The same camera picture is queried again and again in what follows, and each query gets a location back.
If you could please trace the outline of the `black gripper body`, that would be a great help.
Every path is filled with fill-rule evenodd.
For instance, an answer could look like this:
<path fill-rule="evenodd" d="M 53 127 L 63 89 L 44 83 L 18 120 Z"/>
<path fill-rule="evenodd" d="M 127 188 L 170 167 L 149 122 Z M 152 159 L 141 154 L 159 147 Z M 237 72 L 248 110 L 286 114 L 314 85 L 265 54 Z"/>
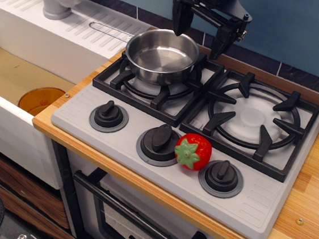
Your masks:
<path fill-rule="evenodd" d="M 251 15 L 243 8 L 239 0 L 184 0 L 192 5 L 192 11 L 216 28 L 223 25 L 238 29 L 236 41 L 246 35 L 246 26 L 252 21 Z"/>

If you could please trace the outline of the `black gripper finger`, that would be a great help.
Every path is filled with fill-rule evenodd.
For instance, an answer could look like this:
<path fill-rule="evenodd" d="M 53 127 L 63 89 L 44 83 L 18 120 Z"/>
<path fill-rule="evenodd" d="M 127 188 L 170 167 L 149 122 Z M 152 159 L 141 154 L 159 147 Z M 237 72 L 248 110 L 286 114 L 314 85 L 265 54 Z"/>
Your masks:
<path fill-rule="evenodd" d="M 238 29 L 232 26 L 221 26 L 217 29 L 216 36 L 211 46 L 210 60 L 217 60 L 236 41 Z"/>
<path fill-rule="evenodd" d="M 173 0 L 173 31 L 176 36 L 183 35 L 191 27 L 194 18 L 192 5 L 184 0 Z"/>

